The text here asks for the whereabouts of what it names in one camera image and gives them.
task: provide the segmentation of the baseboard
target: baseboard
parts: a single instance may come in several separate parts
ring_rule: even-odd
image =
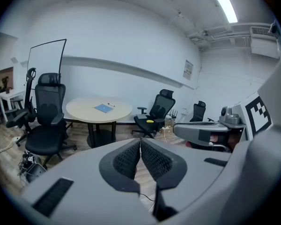
[[[74,122],[74,123],[86,123],[87,122],[83,122],[83,121],[79,121],[79,120],[75,120],[75,119],[67,119],[65,118],[66,122]],[[99,123],[99,124],[104,124],[104,125],[111,125],[111,122],[108,123]],[[135,122],[117,122],[117,125],[135,125]]]

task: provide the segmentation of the white desk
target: white desk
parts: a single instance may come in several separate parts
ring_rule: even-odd
[[[14,97],[17,97],[17,96],[23,96],[23,99],[24,99],[24,92],[25,92],[25,89],[22,89],[22,90],[12,89],[12,90],[9,91],[9,93],[6,93],[6,92],[0,93],[0,106],[1,106],[1,110],[2,110],[2,113],[3,113],[3,117],[5,119],[5,122],[7,122],[7,117],[6,117],[6,114],[5,114],[5,110],[4,110],[2,100],[4,99],[4,100],[7,101],[8,109],[11,110],[13,108],[11,106],[10,99],[12,99]]]
[[[99,111],[95,107],[100,104],[109,106],[113,110],[108,113]],[[116,141],[116,121],[129,115],[132,112],[132,106],[114,97],[79,97],[70,101],[66,105],[66,110],[73,119],[88,124],[88,144],[91,148],[95,148]],[[100,130],[99,124],[108,122],[111,122],[112,131]]]

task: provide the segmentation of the air conditioner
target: air conditioner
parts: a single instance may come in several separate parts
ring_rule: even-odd
[[[269,28],[250,27],[252,53],[279,58],[276,37]]]

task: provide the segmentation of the blue folder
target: blue folder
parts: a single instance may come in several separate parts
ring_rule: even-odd
[[[95,107],[95,108],[96,108],[97,110],[99,110],[99,111],[104,112],[104,113],[109,113],[110,111],[113,110],[113,108],[108,107],[108,106],[106,106],[106,105],[104,105],[104,104],[101,104],[101,105],[99,105],[99,106],[97,106],[97,107]]]

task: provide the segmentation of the wooden floor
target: wooden floor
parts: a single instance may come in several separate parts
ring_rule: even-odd
[[[73,127],[70,127],[67,130],[67,134],[69,138],[66,140],[68,145],[77,145],[77,150],[67,150],[62,151],[61,156],[66,159],[68,156],[83,151],[91,149],[87,142],[88,127],[87,124],[83,123],[74,123]],[[100,128],[111,130],[110,125],[100,125]],[[129,138],[138,138],[142,137],[140,133],[131,134],[132,129],[137,129],[136,125],[118,125],[116,128],[116,138],[117,141],[122,141]],[[13,137],[21,136],[22,130],[19,128],[6,128],[4,124],[0,124],[0,149],[7,147],[11,144]],[[176,137],[172,130],[166,130],[165,138],[168,143],[172,143],[174,145],[185,146],[185,141],[181,138]],[[164,141],[164,134],[157,134],[155,139]],[[22,177],[18,176],[19,172],[19,163],[22,158],[23,152],[25,151],[25,141],[22,142],[21,147],[17,147],[17,145],[13,145],[12,148],[8,149],[5,152],[0,153],[0,184],[6,188],[9,192],[14,195],[19,195],[22,188],[26,186],[26,181]],[[48,162],[47,167],[48,170],[52,168],[54,165],[59,163],[60,160],[57,156],[51,158]],[[150,199],[155,199],[155,181],[149,174],[146,169],[143,161],[140,159],[137,165],[137,173],[135,175],[135,180],[140,184],[140,192],[147,195]],[[140,200],[144,203],[144,205],[149,209],[153,202],[147,199],[145,196],[140,195]]]

